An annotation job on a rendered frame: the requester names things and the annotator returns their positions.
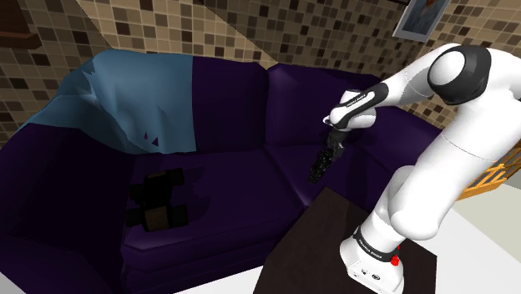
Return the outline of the dark purple sofa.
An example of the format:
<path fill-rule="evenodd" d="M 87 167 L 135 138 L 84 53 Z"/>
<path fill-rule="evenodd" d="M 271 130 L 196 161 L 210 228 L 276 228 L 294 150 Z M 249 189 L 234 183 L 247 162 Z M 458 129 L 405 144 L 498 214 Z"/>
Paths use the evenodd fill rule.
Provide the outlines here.
<path fill-rule="evenodd" d="M 260 266 L 330 188 L 371 210 L 438 129 L 397 107 L 352 132 L 316 184 L 322 118 L 368 74 L 193 58 L 194 153 L 126 154 L 80 129 L 27 123 L 0 149 L 0 273 L 26 294 L 173 294 Z M 129 186 L 182 168 L 189 224 L 127 227 Z"/>

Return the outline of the dark robot stand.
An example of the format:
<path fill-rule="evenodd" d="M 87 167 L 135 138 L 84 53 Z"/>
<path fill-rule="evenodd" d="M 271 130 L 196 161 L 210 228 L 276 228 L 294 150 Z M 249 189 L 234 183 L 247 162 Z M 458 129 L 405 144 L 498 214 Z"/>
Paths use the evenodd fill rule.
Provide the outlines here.
<path fill-rule="evenodd" d="M 253 294 L 376 294 L 347 275 L 339 252 L 367 217 L 325 188 L 268 256 Z"/>

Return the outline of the orange wooden railing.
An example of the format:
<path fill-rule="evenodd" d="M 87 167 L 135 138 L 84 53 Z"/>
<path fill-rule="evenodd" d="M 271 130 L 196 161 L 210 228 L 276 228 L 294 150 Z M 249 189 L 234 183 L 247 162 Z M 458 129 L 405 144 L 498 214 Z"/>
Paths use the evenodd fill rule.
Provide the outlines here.
<path fill-rule="evenodd" d="M 521 145 L 518 145 L 476 178 L 463 191 L 458 200 L 495 190 L 520 169 Z"/>

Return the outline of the black and brown toy vehicle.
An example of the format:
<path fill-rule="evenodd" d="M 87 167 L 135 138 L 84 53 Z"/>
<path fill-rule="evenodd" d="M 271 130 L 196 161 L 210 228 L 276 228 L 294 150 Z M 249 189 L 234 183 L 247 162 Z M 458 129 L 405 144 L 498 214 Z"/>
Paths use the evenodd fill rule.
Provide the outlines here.
<path fill-rule="evenodd" d="M 172 189 L 185 183 L 182 168 L 163 170 L 129 186 L 129 198 L 138 206 L 125 211 L 127 227 L 142 226 L 146 232 L 163 231 L 189 224 L 186 204 L 172 206 Z"/>

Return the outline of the blue blanket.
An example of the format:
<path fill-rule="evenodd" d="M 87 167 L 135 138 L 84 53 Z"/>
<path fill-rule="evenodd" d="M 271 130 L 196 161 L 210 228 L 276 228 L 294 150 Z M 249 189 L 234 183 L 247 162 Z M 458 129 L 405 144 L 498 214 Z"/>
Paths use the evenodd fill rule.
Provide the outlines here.
<path fill-rule="evenodd" d="M 80 129 L 127 154 L 196 150 L 193 58 L 108 49 L 69 73 L 31 124 Z"/>

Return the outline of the dark wooden shelf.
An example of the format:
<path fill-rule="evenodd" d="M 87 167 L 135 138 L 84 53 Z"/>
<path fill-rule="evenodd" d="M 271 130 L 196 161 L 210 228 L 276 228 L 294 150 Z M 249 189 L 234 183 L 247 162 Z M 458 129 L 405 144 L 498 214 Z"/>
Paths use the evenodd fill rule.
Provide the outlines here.
<path fill-rule="evenodd" d="M 42 46 L 31 33 L 18 0 L 0 0 L 0 48 L 37 49 Z"/>

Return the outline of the framed wall picture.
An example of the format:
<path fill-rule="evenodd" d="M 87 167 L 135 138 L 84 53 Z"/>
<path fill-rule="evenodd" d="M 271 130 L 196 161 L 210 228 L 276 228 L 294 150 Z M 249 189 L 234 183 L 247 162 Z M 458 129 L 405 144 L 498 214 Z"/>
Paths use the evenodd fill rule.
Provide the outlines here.
<path fill-rule="evenodd" d="M 449 2 L 450 0 L 410 0 L 392 36 L 425 43 Z"/>

